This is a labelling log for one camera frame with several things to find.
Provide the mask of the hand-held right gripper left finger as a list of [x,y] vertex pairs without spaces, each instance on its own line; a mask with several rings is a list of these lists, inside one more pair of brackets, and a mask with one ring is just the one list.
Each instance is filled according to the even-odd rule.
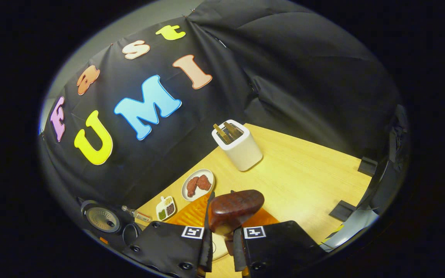
[[166,276],[204,278],[212,271],[212,232],[208,228],[208,204],[215,193],[206,194],[202,204],[202,226],[186,226],[153,221],[145,229],[130,223],[122,231],[122,252]]

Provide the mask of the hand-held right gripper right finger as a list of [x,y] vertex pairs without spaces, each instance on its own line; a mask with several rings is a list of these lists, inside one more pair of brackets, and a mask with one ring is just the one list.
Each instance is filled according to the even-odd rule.
[[294,220],[270,223],[256,213],[234,230],[234,269],[242,276],[306,276],[327,252]]

